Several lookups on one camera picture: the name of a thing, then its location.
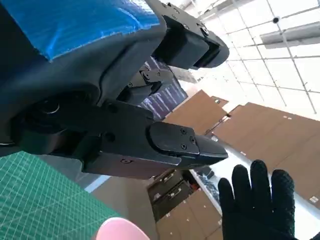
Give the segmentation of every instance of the cardboard panel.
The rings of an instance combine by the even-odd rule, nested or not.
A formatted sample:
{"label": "cardboard panel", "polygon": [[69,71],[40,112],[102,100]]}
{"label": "cardboard panel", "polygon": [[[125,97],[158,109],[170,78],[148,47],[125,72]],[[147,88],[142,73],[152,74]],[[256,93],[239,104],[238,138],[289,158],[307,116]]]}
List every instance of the cardboard panel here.
{"label": "cardboard panel", "polygon": [[189,204],[186,201],[180,203],[171,211],[177,229],[182,240],[204,240],[205,235],[197,222]]}
{"label": "cardboard panel", "polygon": [[246,152],[249,159],[264,160],[269,171],[320,131],[318,121],[286,112],[283,114],[286,114],[285,121],[273,128]]}
{"label": "cardboard panel", "polygon": [[224,105],[226,105],[228,103],[227,100],[217,97],[217,96],[212,96],[211,97],[215,103],[217,103],[220,107],[223,107]]}
{"label": "cardboard panel", "polygon": [[293,178],[296,192],[307,201],[320,191],[320,134],[298,146],[277,169],[286,170]]}
{"label": "cardboard panel", "polygon": [[205,237],[209,237],[220,227],[221,215],[201,189],[195,191],[186,201]]}
{"label": "cardboard panel", "polygon": [[193,128],[198,135],[204,135],[227,113],[204,91],[198,91],[163,121]]}
{"label": "cardboard panel", "polygon": [[168,213],[156,223],[159,240],[181,240],[174,217]]}
{"label": "cardboard panel", "polygon": [[213,133],[224,142],[233,146],[238,140],[242,138],[240,131],[249,131],[250,122],[254,121],[255,117],[266,108],[257,104],[247,103],[245,106],[239,108],[239,111],[231,116],[229,120],[216,127]]}
{"label": "cardboard panel", "polygon": [[282,111],[266,107],[253,121],[240,127],[243,135],[232,146],[239,152],[247,153],[253,145],[285,120]]}
{"label": "cardboard panel", "polygon": [[211,236],[209,236],[206,240],[224,240],[222,227],[218,228]]}

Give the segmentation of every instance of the finger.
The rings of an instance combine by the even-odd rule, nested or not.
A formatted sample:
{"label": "finger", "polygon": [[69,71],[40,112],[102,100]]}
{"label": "finger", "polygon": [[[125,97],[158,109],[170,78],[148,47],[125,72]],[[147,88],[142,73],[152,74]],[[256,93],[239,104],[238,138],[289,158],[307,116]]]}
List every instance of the finger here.
{"label": "finger", "polygon": [[275,170],[271,177],[275,227],[290,236],[295,235],[295,184],[284,170]]}
{"label": "finger", "polygon": [[232,213],[235,211],[235,199],[232,192],[232,187],[229,181],[221,178],[218,184],[219,199],[222,213]]}
{"label": "finger", "polygon": [[236,207],[242,214],[250,216],[253,211],[252,192],[248,171],[244,166],[237,165],[233,169],[232,185]]}
{"label": "finger", "polygon": [[255,160],[250,167],[251,189],[254,205],[254,214],[264,224],[272,219],[271,193],[267,166],[261,160]]}

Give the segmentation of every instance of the black glove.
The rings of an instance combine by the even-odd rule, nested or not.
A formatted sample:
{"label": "black glove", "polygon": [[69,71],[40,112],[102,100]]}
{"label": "black glove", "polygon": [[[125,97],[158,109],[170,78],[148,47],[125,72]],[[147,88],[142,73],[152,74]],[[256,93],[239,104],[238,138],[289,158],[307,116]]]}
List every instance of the black glove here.
{"label": "black glove", "polygon": [[294,240],[294,181],[284,170],[275,170],[271,177],[267,167],[256,160],[247,169],[237,165],[232,185],[222,178],[218,184],[222,208],[223,240]]}

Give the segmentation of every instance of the ceiling tile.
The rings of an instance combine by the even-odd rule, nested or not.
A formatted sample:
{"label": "ceiling tile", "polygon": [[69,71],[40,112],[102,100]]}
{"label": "ceiling tile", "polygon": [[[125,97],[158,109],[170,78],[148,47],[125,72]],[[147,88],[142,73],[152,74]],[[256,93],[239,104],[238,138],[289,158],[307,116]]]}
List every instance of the ceiling tile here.
{"label": "ceiling tile", "polygon": [[307,93],[300,90],[279,89],[290,112],[294,114],[312,114],[313,109]]}
{"label": "ceiling tile", "polygon": [[311,101],[318,115],[320,115],[320,93],[309,93]]}
{"label": "ceiling tile", "polygon": [[239,82],[252,83],[252,79],[241,61],[230,61],[229,66]]}
{"label": "ceiling tile", "polygon": [[259,93],[257,87],[252,83],[241,83],[241,86],[246,94],[246,99],[249,102],[262,104],[263,99],[261,94]]}
{"label": "ceiling tile", "polygon": [[276,24],[273,22],[265,23],[259,26],[254,26],[249,28],[249,32],[256,44],[262,44],[260,35],[268,34],[272,32],[279,31]]}
{"label": "ceiling tile", "polygon": [[266,60],[265,62],[277,86],[304,89],[291,59]]}
{"label": "ceiling tile", "polygon": [[256,46],[238,47],[237,51],[242,59],[261,59]]}
{"label": "ceiling tile", "polygon": [[252,46],[255,44],[247,29],[231,33],[229,37],[235,47]]}
{"label": "ceiling tile", "polygon": [[295,59],[295,64],[308,91],[320,93],[319,66],[320,58]]}
{"label": "ceiling tile", "polygon": [[286,47],[268,49],[264,45],[260,45],[258,48],[262,57],[266,59],[290,57],[289,51]]}
{"label": "ceiling tile", "polygon": [[213,68],[212,74],[218,80],[227,80],[227,81],[237,80],[227,63],[223,63],[220,66]]}
{"label": "ceiling tile", "polygon": [[227,87],[226,90],[230,100],[234,100],[237,103],[245,101],[246,95],[239,82],[228,81],[225,86]]}
{"label": "ceiling tile", "polygon": [[256,84],[275,85],[262,60],[246,60],[243,62]]}
{"label": "ceiling tile", "polygon": [[224,27],[221,24],[221,21],[218,18],[206,21],[205,26],[207,27],[207,29],[214,32],[214,34],[216,34],[219,37],[227,34]]}
{"label": "ceiling tile", "polygon": [[234,44],[232,43],[231,38],[227,34],[219,36],[219,38],[221,38],[221,40],[227,45],[228,48],[234,47]]}
{"label": "ceiling tile", "polygon": [[294,57],[320,56],[320,43],[310,45],[291,46],[290,51]]}
{"label": "ceiling tile", "polygon": [[280,19],[279,25],[282,29],[293,28],[305,24],[316,23],[320,21],[319,9],[307,11],[294,16]]}
{"label": "ceiling tile", "polygon": [[227,33],[246,28],[237,9],[221,15],[219,18]]}
{"label": "ceiling tile", "polygon": [[268,0],[276,16],[284,17],[318,6],[318,0]]}
{"label": "ceiling tile", "polygon": [[240,56],[237,53],[237,50],[234,47],[229,48],[229,57],[228,60],[240,60]]}
{"label": "ceiling tile", "polygon": [[273,19],[266,0],[254,0],[239,7],[241,16],[247,27],[261,24]]}
{"label": "ceiling tile", "polygon": [[275,86],[257,86],[262,97],[264,99],[264,104],[269,107],[274,107],[277,109],[281,109],[285,106],[284,101],[282,100],[280,93],[278,92]]}

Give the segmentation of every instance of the white ceiling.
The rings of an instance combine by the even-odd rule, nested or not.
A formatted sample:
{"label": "white ceiling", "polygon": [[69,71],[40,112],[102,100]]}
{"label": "white ceiling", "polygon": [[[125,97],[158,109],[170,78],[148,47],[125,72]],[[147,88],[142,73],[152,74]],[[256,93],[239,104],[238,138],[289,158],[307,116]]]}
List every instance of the white ceiling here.
{"label": "white ceiling", "polygon": [[279,31],[286,43],[286,29],[320,22],[320,0],[232,1],[233,8],[204,22],[230,56],[217,68],[191,70],[198,86],[211,96],[320,120],[320,43],[268,49],[260,38]]}

